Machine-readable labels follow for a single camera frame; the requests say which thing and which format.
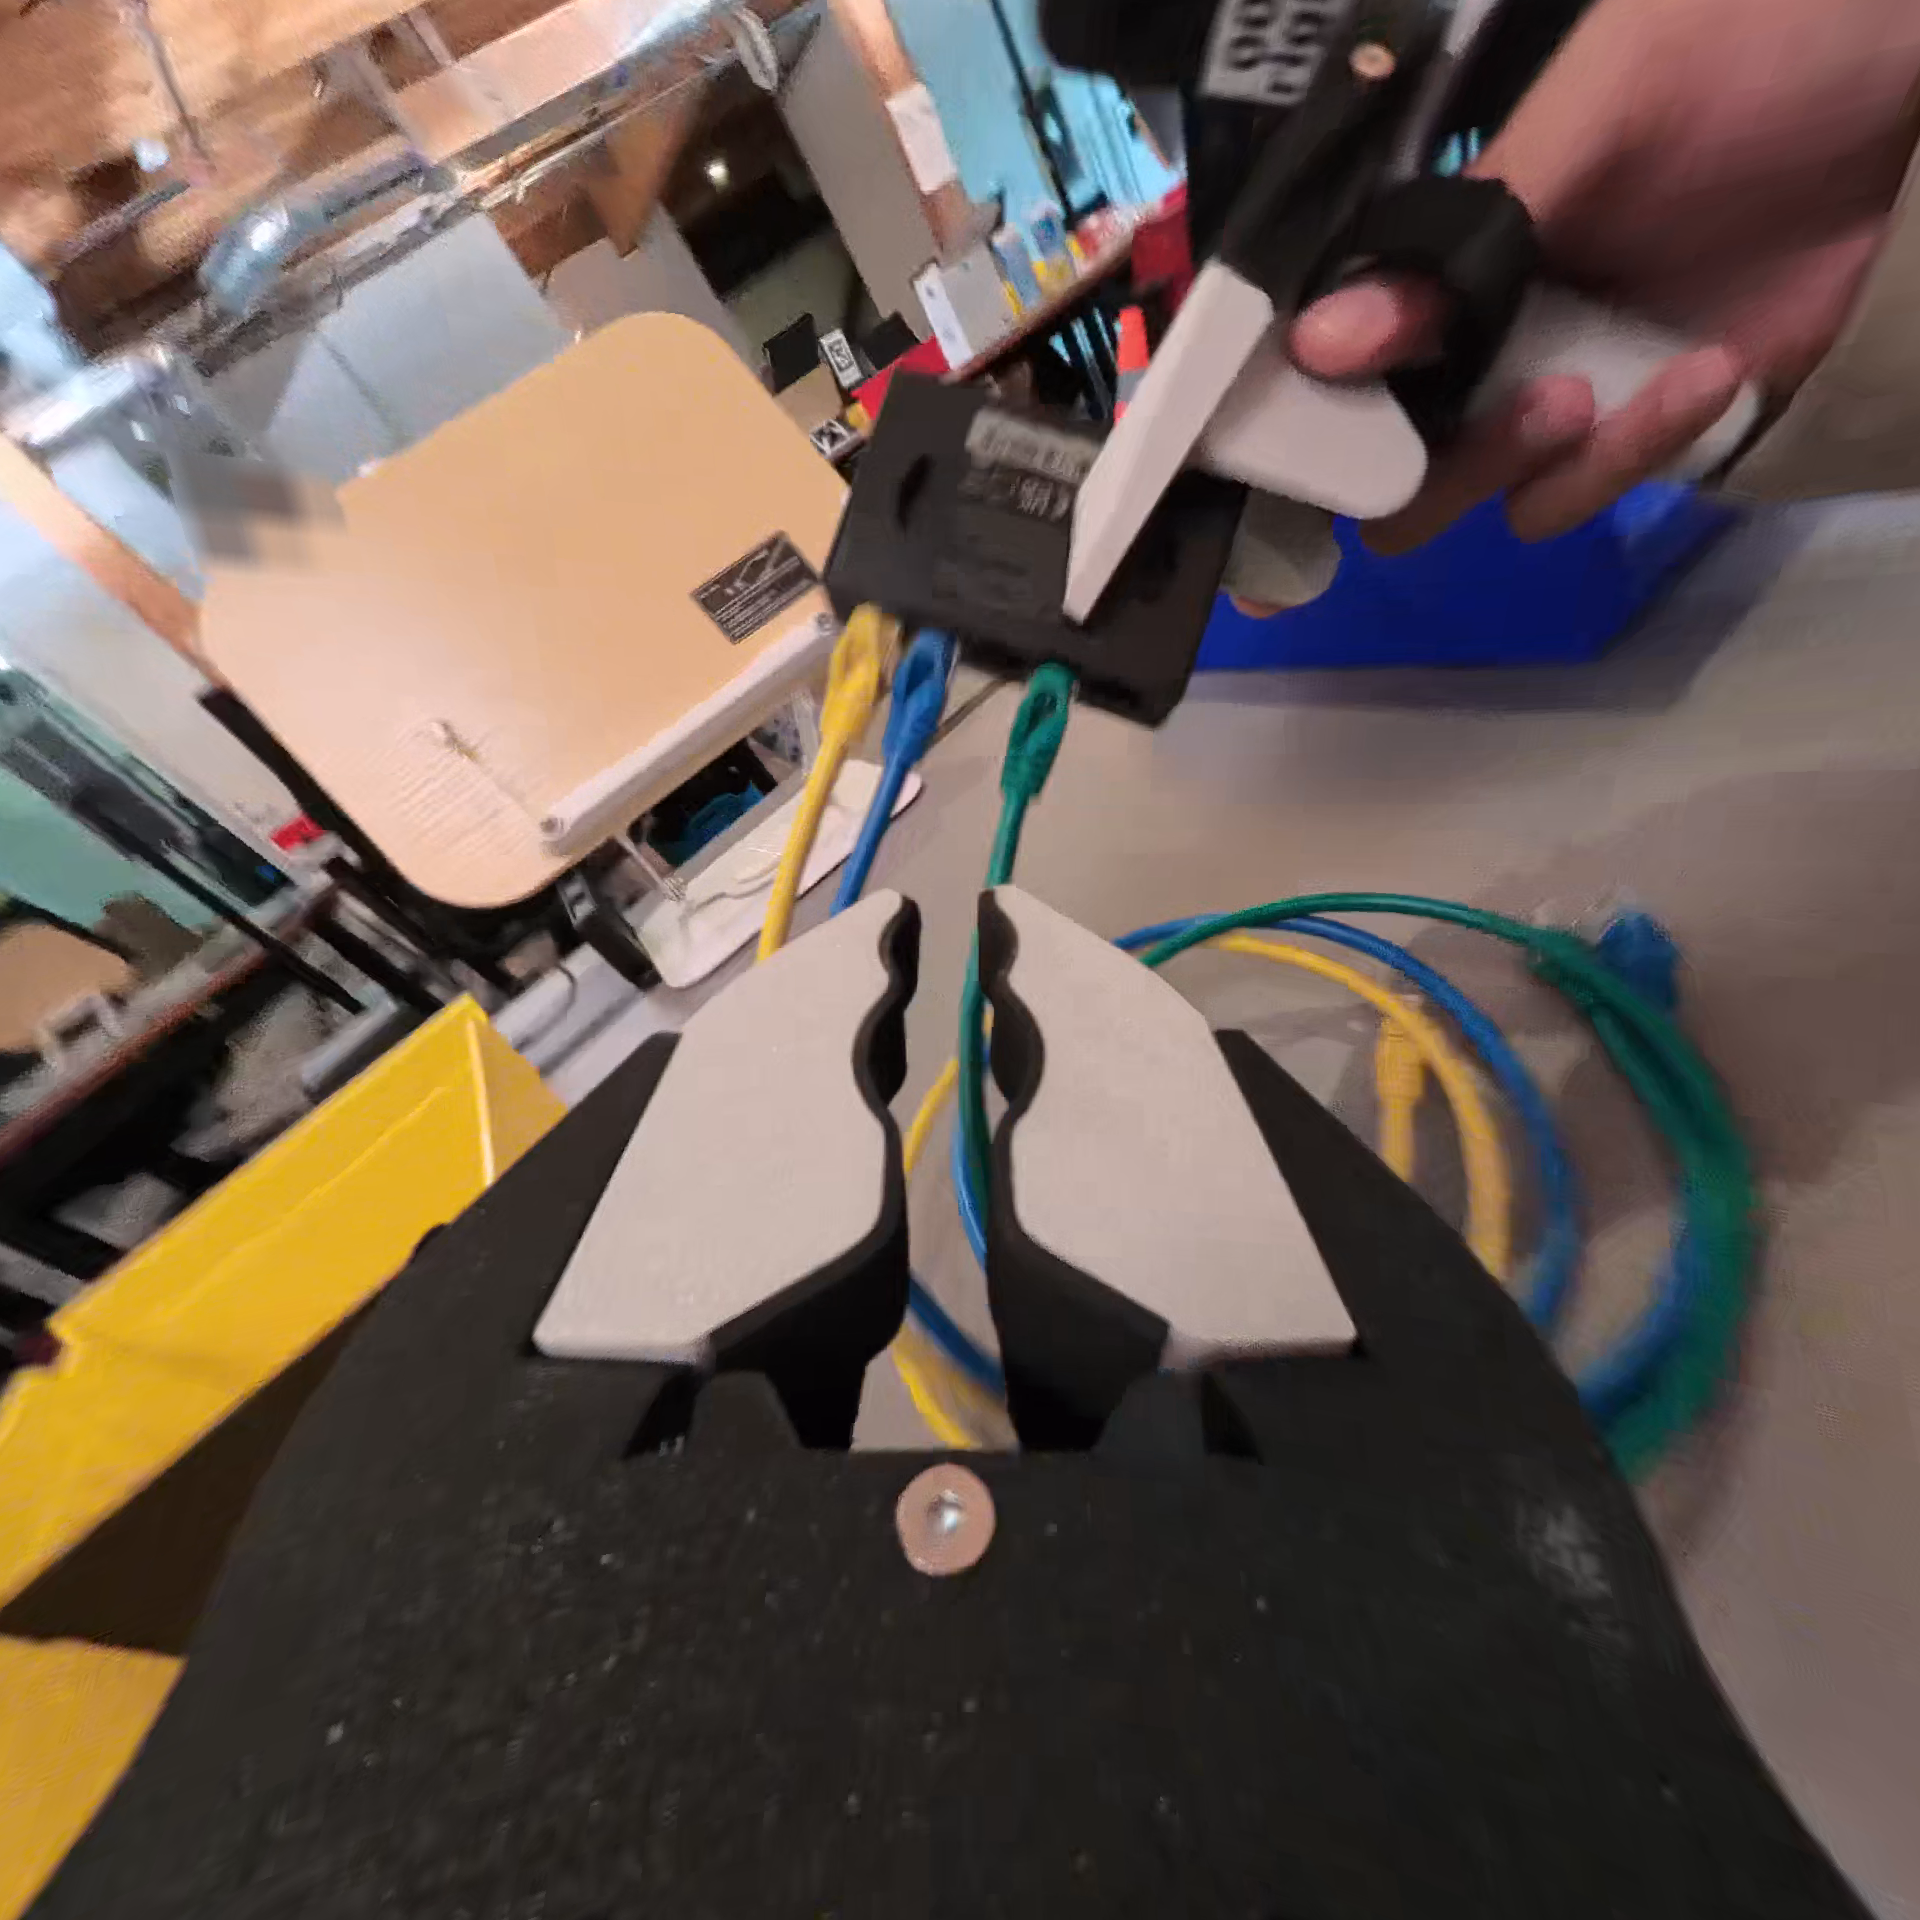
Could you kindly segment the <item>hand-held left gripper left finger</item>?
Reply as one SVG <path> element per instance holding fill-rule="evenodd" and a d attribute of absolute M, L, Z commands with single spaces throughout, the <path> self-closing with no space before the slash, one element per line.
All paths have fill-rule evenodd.
<path fill-rule="evenodd" d="M 657 1049 L 631 1138 L 534 1322 L 548 1360 L 763 1377 L 849 1450 L 902 1327 L 905 1009 L 921 910 L 885 890 L 756 962 Z"/>

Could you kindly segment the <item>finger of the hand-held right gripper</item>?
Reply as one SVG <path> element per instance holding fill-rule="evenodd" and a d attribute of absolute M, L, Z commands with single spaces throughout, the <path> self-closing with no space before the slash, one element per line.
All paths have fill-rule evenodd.
<path fill-rule="evenodd" d="M 1221 591 L 1249 617 L 1273 617 L 1319 599 L 1342 553 L 1335 518 L 1303 502 L 1250 491 Z"/>
<path fill-rule="evenodd" d="M 1162 350 L 1076 490 L 1063 587 L 1070 623 L 1093 617 L 1273 320 L 1266 291 L 1225 262 L 1196 274 Z"/>

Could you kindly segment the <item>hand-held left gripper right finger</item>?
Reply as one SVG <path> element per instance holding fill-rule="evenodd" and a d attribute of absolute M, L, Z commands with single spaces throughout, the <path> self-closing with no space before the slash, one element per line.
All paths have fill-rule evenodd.
<path fill-rule="evenodd" d="M 1134 1387 L 1345 1360 L 1358 1328 L 1222 1038 L 1017 886 L 975 904 L 1001 1115 L 987 1292 L 1022 1452 L 1089 1452 Z"/>

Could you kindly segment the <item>blue storage bin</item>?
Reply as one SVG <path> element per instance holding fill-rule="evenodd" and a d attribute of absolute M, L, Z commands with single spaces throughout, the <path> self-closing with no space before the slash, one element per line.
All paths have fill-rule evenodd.
<path fill-rule="evenodd" d="M 1198 675 L 1586 665 L 1740 527 L 1692 488 L 1644 484 L 1541 544 L 1516 539 L 1486 504 L 1396 558 L 1337 520 L 1337 571 L 1311 601 L 1250 617 L 1215 601 Z"/>

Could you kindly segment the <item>black network switch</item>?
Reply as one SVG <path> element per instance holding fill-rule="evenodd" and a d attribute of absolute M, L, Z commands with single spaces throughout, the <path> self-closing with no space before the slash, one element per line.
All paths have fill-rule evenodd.
<path fill-rule="evenodd" d="M 854 468 L 823 586 L 958 640 L 1005 679 L 1074 675 L 1082 700 L 1146 729 L 1187 696 L 1249 490 L 1187 471 L 1089 617 L 1065 614 L 1073 507 L 1103 432 L 994 391 L 895 375 Z"/>

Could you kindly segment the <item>yellow storage bin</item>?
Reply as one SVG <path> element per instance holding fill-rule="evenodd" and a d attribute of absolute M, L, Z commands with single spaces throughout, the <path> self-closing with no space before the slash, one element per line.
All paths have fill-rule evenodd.
<path fill-rule="evenodd" d="M 4 1385 L 4 1915 L 164 1708 L 310 1360 L 564 1113 L 459 1000 L 55 1312 Z"/>

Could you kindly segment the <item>wooden panel on white arm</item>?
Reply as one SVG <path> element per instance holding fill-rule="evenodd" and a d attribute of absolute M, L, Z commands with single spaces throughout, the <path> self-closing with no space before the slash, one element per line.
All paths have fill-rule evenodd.
<path fill-rule="evenodd" d="M 818 683 L 845 502 L 716 331 L 637 313 L 212 566 L 198 651 L 413 890 L 507 907 Z"/>

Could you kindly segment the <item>person's right hand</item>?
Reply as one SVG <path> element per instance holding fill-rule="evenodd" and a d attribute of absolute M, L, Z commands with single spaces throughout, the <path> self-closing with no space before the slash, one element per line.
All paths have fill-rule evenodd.
<path fill-rule="evenodd" d="M 1917 6 L 1594 6 L 1471 172 L 1525 209 L 1554 281 L 1673 330 L 1620 408 L 1542 375 L 1463 428 L 1365 537 L 1433 539 L 1487 499 L 1542 543 L 1667 471 L 1732 408 L 1758 504 L 1917 484 Z"/>

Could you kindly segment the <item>silver ventilation duct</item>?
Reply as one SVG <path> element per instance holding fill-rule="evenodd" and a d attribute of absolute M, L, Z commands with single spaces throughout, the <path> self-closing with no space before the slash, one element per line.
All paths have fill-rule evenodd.
<path fill-rule="evenodd" d="M 395 196 L 441 187 L 446 178 L 446 168 L 405 148 L 254 204 L 203 254 L 197 272 L 202 299 L 222 320 L 246 320 L 301 251 L 353 218 Z"/>

